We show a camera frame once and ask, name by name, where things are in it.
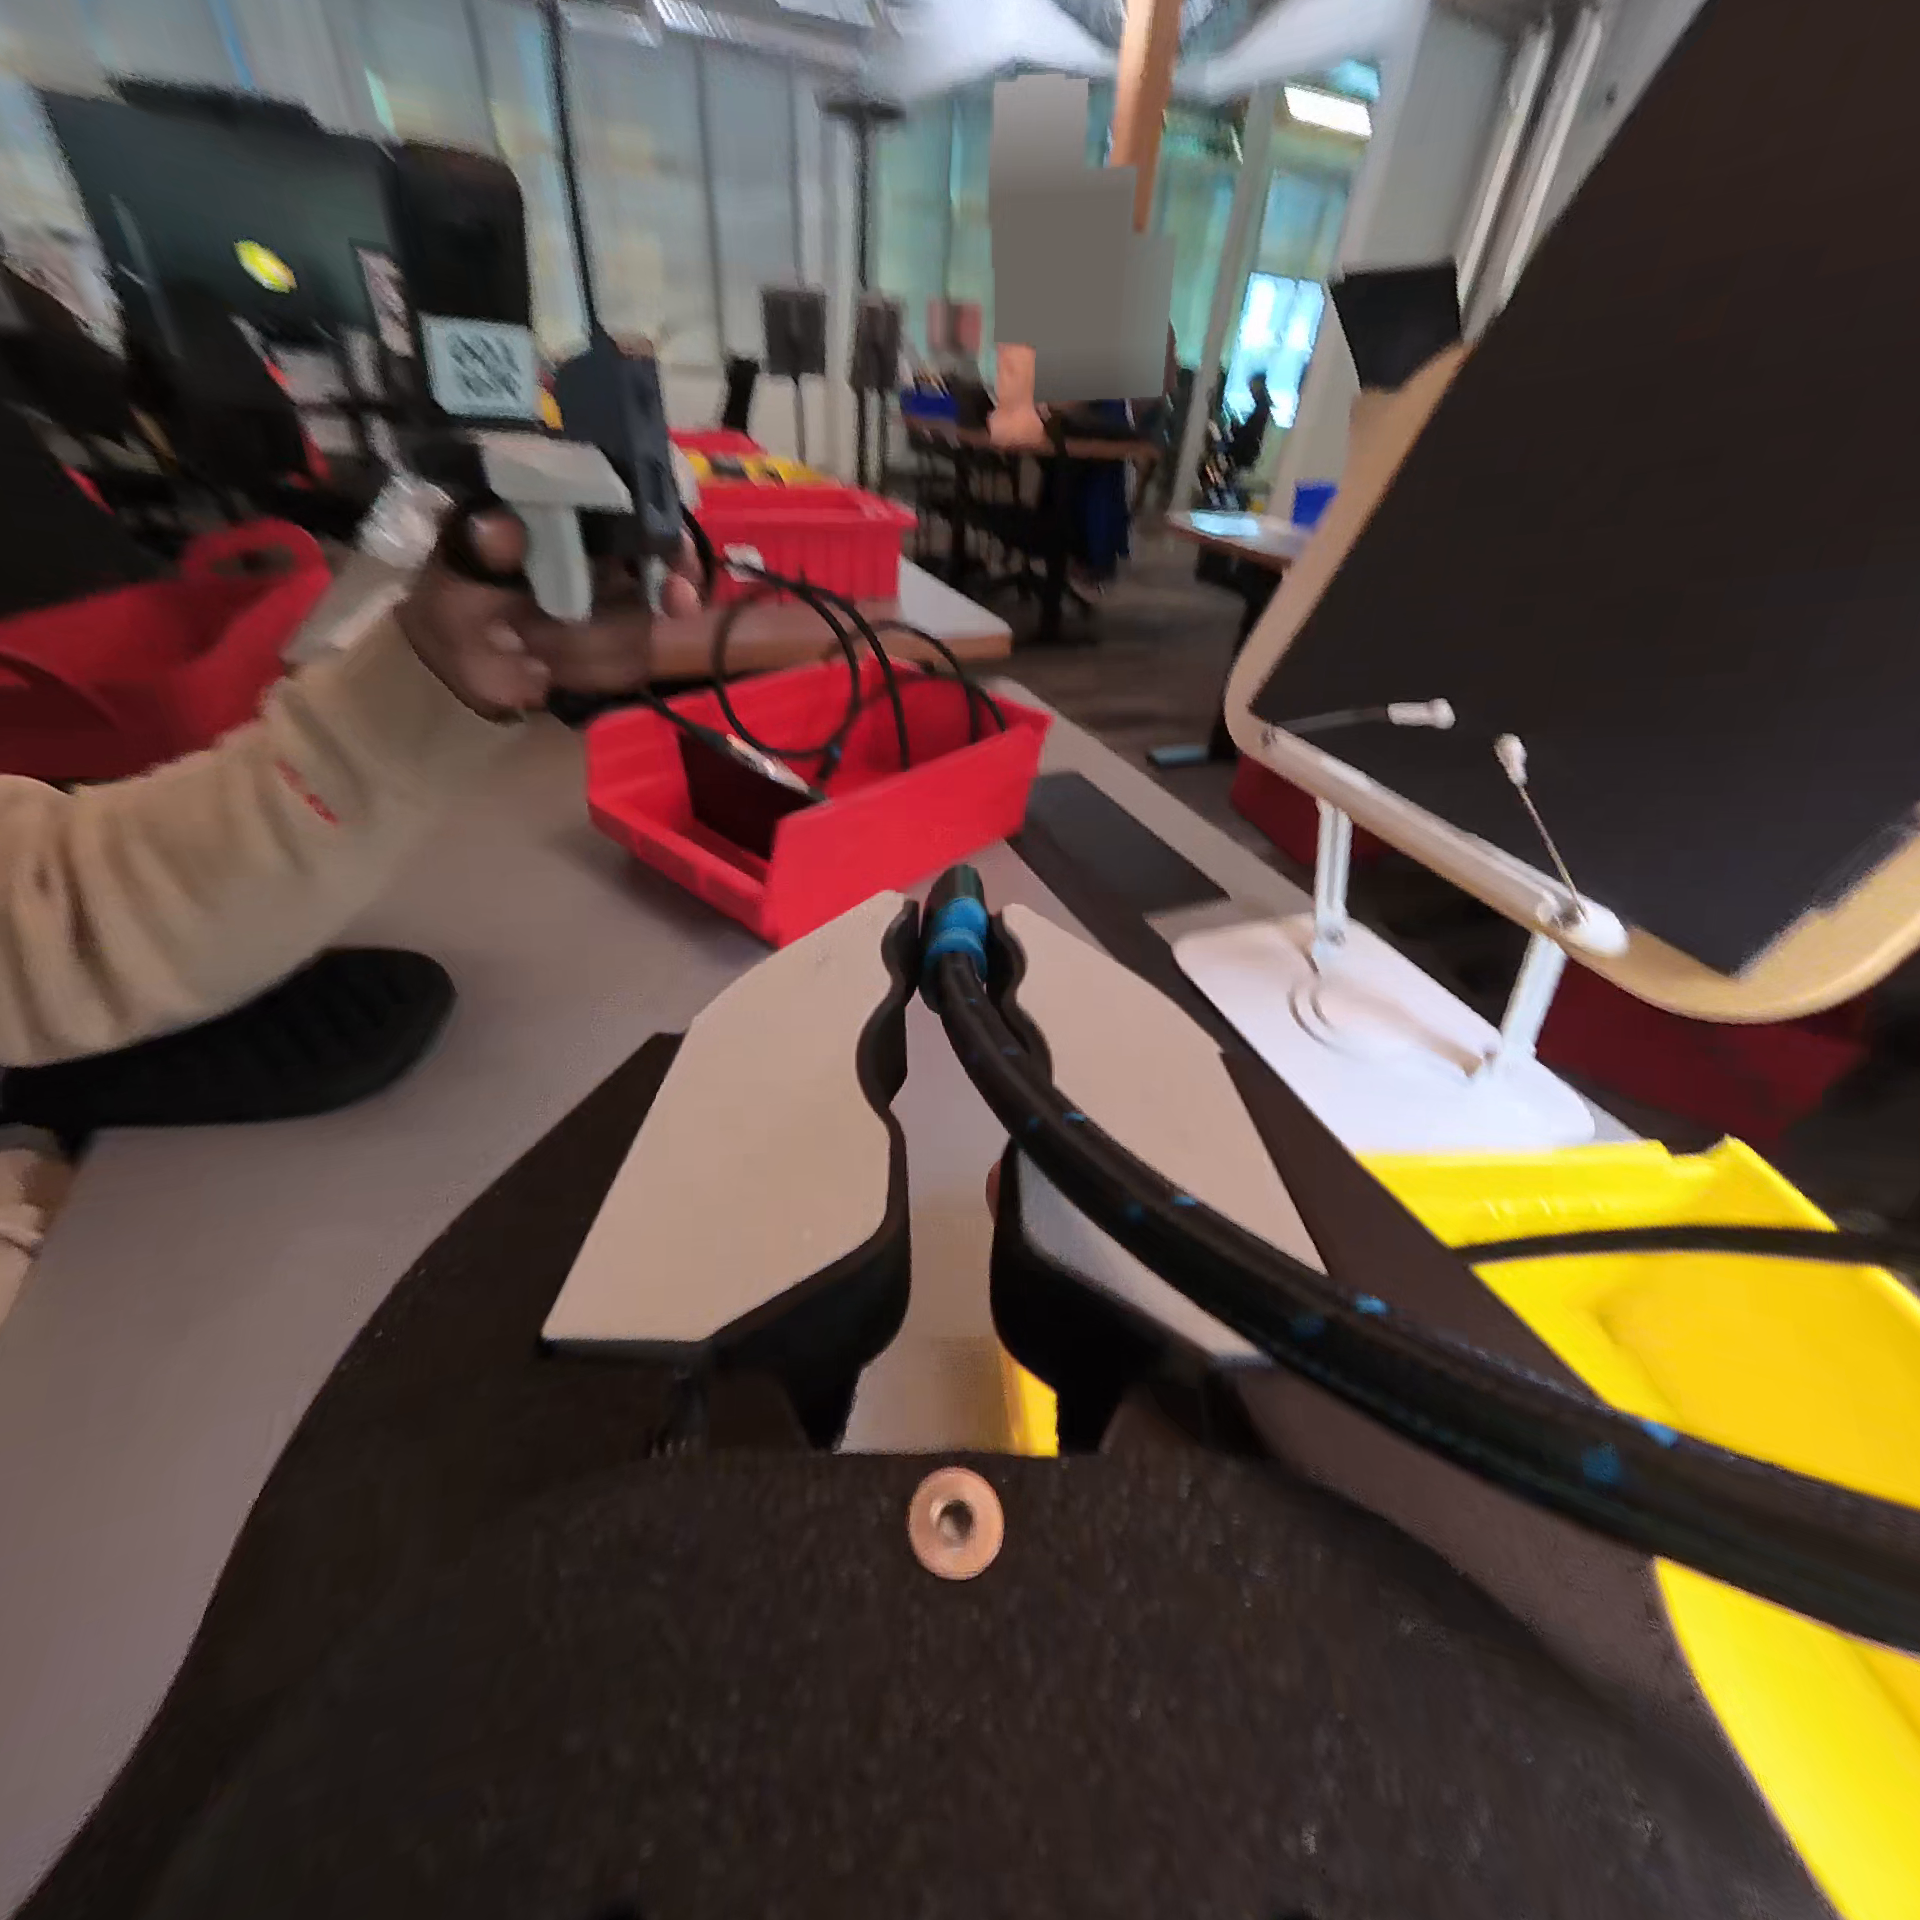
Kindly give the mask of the red floor crate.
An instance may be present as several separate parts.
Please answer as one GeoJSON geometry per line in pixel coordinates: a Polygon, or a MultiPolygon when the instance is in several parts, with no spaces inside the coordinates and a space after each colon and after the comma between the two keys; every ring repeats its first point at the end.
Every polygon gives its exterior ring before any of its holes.
{"type": "Polygon", "coordinates": [[[1231,787],[1231,805],[1288,863],[1313,871],[1321,836],[1321,811],[1311,792],[1242,754],[1231,787]]]}
{"type": "Polygon", "coordinates": [[[1763,1145],[1810,1117],[1866,1064],[1871,1026],[1871,997],[1788,1023],[1703,1023],[1571,964],[1538,1057],[1605,1093],[1763,1145]]]}

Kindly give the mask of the yellow plastic bin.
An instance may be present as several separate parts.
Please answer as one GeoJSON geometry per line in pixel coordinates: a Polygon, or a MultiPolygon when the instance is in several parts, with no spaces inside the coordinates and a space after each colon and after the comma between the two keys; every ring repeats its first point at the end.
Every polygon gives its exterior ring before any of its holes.
{"type": "MultiPolygon", "coordinates": [[[[1564,1363],[1618,1410],[1915,1505],[1919,1308],[1891,1269],[1733,1252],[1728,1236],[1837,1236],[1756,1149],[1587,1143],[1499,1155],[1373,1155],[1381,1186],[1465,1256],[1464,1297],[1497,1332],[1564,1363]]],[[[1601,1570],[1640,1593],[1577,1657],[1644,1691],[1680,1683],[1739,1757],[1837,1915],[1919,1915],[1915,1655],[1650,1563],[1601,1570]]]]}

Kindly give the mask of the red plastic bin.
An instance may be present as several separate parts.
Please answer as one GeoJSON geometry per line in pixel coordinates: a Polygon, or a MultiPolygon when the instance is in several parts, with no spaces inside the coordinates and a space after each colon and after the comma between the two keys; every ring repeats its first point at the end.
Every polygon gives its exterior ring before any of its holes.
{"type": "Polygon", "coordinates": [[[794,665],[593,721],[585,800],[615,849],[778,949],[1012,836],[1049,727],[916,664],[794,665]],[[801,780],[763,787],[795,807],[762,832],[696,792],[700,748],[735,741],[801,780]]]}

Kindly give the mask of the person's left forearm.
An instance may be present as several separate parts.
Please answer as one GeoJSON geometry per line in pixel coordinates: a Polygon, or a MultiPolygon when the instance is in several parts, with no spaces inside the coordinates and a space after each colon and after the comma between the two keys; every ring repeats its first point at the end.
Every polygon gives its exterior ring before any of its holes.
{"type": "Polygon", "coordinates": [[[204,752],[71,792],[5,777],[3,1068],[225,1015],[381,895],[519,722],[447,690],[396,609],[204,752]]]}

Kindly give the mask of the black bin divider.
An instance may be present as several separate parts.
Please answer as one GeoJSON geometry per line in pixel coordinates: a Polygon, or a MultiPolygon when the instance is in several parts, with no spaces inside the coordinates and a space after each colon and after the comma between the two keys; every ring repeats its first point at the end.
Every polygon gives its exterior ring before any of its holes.
{"type": "Polygon", "coordinates": [[[775,850],[778,829],[785,821],[817,810],[801,805],[801,799],[741,777],[706,748],[709,727],[680,732],[680,756],[688,792],[691,816],[709,835],[732,844],[746,856],[767,859],[775,850]]]}

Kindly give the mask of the black textured pad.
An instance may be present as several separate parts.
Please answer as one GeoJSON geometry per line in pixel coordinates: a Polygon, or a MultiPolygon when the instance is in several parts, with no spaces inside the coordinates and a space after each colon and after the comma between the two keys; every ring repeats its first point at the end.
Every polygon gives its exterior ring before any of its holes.
{"type": "Polygon", "coordinates": [[[64,1147],[339,1113],[420,1065],[458,1004],[429,955],[331,949],[250,1004],[97,1059],[7,1068],[5,1127],[64,1147]]]}

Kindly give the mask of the black floor lamp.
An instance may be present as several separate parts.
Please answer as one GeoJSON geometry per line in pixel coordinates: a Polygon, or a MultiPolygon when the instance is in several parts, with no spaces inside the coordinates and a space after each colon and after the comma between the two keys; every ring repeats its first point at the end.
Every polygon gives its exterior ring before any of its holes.
{"type": "Polygon", "coordinates": [[[856,399],[856,481],[877,495],[888,473],[888,415],[897,393],[903,337],[901,303],[877,288],[875,161],[885,128],[903,119],[899,103],[864,88],[829,97],[824,114],[851,133],[856,162],[856,307],[849,385],[856,399]]]}

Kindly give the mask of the wooden support post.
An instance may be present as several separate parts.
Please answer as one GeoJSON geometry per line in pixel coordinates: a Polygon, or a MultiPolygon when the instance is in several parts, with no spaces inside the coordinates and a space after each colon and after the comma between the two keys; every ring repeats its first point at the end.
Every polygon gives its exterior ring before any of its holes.
{"type": "Polygon", "coordinates": [[[1128,3],[1123,7],[1108,167],[1131,178],[1136,234],[1146,234],[1153,218],[1183,31],[1184,3],[1128,3]]]}

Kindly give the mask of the dark wooden desk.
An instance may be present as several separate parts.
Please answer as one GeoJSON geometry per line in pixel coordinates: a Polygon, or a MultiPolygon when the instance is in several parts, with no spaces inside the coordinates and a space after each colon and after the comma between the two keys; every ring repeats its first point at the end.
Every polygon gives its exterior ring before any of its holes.
{"type": "Polygon", "coordinates": [[[903,417],[901,433],[920,517],[914,561],[954,591],[1016,596],[1033,611],[1039,644],[1065,642],[1069,618],[1096,611],[1096,591],[1074,577],[1093,482],[1119,485],[1130,532],[1159,449],[1058,425],[1036,444],[995,442],[984,425],[930,415],[903,417]]]}

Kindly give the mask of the black monitor screen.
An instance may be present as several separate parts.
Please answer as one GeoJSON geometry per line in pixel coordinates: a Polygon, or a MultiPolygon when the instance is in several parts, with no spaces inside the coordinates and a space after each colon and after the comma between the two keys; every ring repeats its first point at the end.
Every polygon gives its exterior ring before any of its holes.
{"type": "Polygon", "coordinates": [[[368,258],[399,265],[379,141],[215,88],[37,88],[34,101],[136,340],[181,355],[196,319],[291,344],[379,335],[368,258]]]}

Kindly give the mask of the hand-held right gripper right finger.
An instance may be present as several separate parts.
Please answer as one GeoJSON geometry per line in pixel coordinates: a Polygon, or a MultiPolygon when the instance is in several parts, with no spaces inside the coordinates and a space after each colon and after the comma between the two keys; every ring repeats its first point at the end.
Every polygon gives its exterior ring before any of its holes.
{"type": "MultiPolygon", "coordinates": [[[[1178,1192],[1323,1276],[1221,1045],[1159,988],[1039,911],[1001,915],[1012,937],[1008,1026],[1041,1043],[1068,1107],[1178,1192]]],[[[992,1242],[992,1322],[1023,1399],[1052,1392],[1052,1453],[1097,1452],[1124,1395],[1153,1378],[1204,1389],[1264,1368],[1084,1216],[1019,1152],[1003,1157],[992,1242]]]]}

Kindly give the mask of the black-faced wooden board stand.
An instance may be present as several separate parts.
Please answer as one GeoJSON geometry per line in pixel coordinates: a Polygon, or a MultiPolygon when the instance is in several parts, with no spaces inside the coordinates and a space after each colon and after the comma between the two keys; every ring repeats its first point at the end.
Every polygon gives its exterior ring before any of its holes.
{"type": "Polygon", "coordinates": [[[1592,1140],[1565,963],[1772,1024],[1915,957],[1915,31],[1696,7],[1234,665],[1313,907],[1176,960],[1362,1157],[1592,1140]]]}

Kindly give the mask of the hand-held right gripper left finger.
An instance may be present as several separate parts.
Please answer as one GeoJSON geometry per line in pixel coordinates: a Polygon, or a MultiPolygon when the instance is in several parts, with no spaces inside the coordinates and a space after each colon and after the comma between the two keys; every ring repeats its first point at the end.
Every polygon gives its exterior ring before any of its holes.
{"type": "Polygon", "coordinates": [[[841,1445],[909,1301],[893,1107],[914,973],[916,904],[875,895],[688,1024],[546,1312],[549,1352],[762,1381],[817,1450],[841,1445]]]}

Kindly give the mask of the black studio light panel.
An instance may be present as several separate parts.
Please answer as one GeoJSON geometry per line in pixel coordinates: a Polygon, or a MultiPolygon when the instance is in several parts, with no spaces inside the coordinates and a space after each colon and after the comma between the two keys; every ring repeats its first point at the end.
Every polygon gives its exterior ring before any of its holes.
{"type": "Polygon", "coordinates": [[[1329,284],[1329,297],[1362,393],[1395,393],[1464,344],[1449,257],[1344,272],[1329,284]]]}

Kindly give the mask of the long ribbed red bin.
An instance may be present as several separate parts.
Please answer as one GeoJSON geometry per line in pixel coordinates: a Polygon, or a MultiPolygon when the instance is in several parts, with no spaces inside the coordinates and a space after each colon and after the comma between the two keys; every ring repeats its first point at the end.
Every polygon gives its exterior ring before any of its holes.
{"type": "Polygon", "coordinates": [[[753,593],[730,573],[735,548],[756,556],[760,570],[783,581],[826,587],[856,601],[891,601],[908,539],[920,517],[885,496],[840,485],[705,487],[693,519],[716,556],[706,603],[725,609],[753,593]]]}

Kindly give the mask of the wooden side desk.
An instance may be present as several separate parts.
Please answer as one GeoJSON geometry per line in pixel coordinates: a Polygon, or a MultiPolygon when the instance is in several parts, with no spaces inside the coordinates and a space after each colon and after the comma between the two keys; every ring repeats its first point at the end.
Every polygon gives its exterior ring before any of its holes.
{"type": "Polygon", "coordinates": [[[1240,627],[1218,687],[1209,735],[1148,754],[1148,763],[1157,773],[1172,776],[1209,763],[1232,763],[1236,751],[1228,721],[1228,689],[1234,665],[1281,581],[1308,548],[1313,528],[1251,513],[1176,513],[1169,517],[1169,528],[1196,548],[1193,571],[1203,586],[1232,591],[1240,596],[1240,627]]]}

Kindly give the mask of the wood-edged grey table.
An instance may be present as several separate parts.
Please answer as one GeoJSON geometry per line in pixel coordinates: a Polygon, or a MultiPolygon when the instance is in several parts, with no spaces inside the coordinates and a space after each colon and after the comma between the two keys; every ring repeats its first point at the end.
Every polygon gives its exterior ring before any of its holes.
{"type": "MultiPolygon", "coordinates": [[[[938,661],[925,637],[939,640],[968,665],[1003,661],[1016,652],[1012,628],[1005,619],[956,593],[916,562],[901,561],[897,587],[893,600],[859,603],[859,612],[891,656],[938,661]]],[[[804,603],[760,600],[659,624],[652,652],[657,681],[706,681],[713,668],[713,640],[727,615],[735,615],[725,644],[730,676],[756,676],[841,656],[827,624],[804,603]]]]}

